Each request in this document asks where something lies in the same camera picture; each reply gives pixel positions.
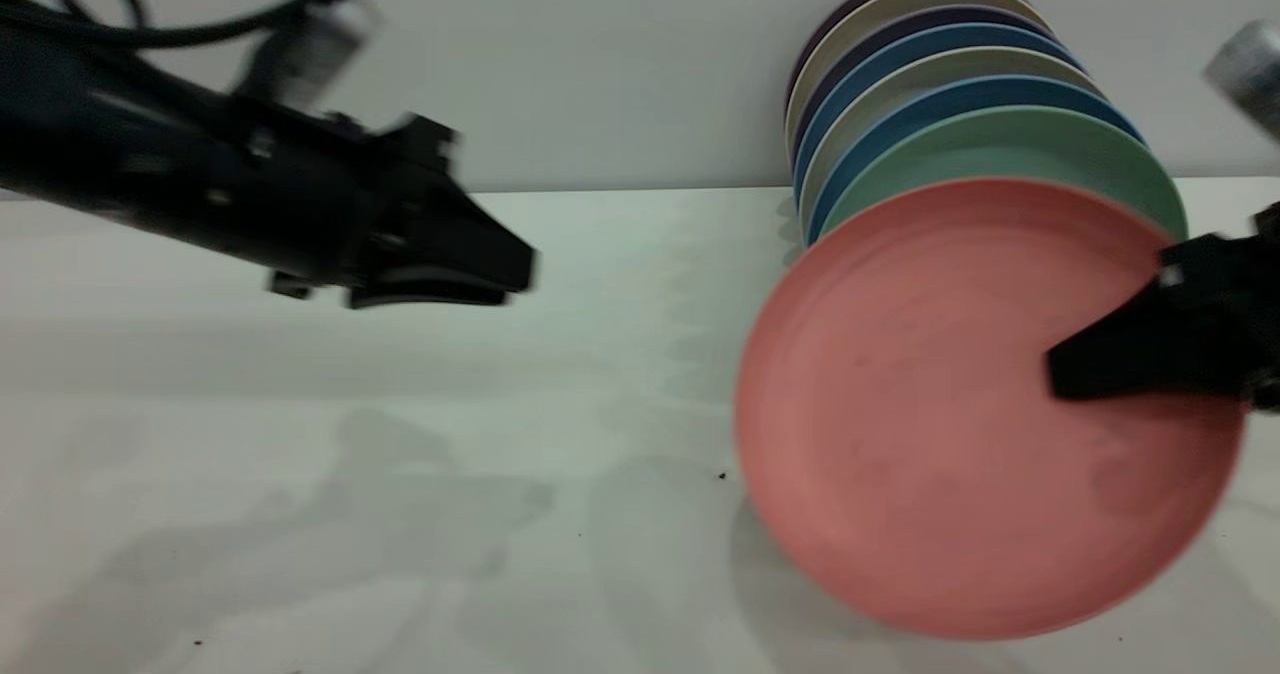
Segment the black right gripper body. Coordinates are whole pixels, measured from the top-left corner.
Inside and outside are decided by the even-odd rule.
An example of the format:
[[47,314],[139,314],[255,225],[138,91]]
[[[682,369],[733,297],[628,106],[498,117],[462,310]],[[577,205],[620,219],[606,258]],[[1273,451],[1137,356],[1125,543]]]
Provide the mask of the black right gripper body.
[[1251,373],[1253,408],[1279,411],[1279,205],[1254,215],[1251,255],[1249,331],[1256,370]]

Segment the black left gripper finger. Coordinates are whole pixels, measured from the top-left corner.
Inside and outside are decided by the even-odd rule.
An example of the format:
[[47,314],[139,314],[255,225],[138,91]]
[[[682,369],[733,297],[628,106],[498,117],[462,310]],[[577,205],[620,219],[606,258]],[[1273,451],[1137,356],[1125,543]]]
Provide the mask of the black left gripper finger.
[[383,269],[352,286],[349,310],[388,304],[500,306],[509,295],[507,283],[457,269]]
[[401,200],[388,226],[399,246],[385,263],[388,285],[467,285],[527,292],[538,255],[456,185]]

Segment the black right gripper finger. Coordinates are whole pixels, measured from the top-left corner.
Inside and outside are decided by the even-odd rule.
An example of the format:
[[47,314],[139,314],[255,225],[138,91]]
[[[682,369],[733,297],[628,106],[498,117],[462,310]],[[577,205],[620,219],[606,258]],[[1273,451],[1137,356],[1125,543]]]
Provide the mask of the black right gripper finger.
[[1148,285],[1046,354],[1057,399],[1201,393],[1263,400],[1263,238],[1166,247]]

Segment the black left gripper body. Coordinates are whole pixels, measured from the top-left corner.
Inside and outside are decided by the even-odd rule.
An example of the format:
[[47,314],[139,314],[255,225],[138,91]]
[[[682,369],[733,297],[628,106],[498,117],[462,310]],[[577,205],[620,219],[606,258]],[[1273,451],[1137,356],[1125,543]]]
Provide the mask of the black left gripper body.
[[236,255],[269,269],[275,294],[348,294],[401,244],[388,231],[401,200],[458,187],[448,155],[454,130],[421,115],[383,132],[342,114],[252,118],[236,182]]

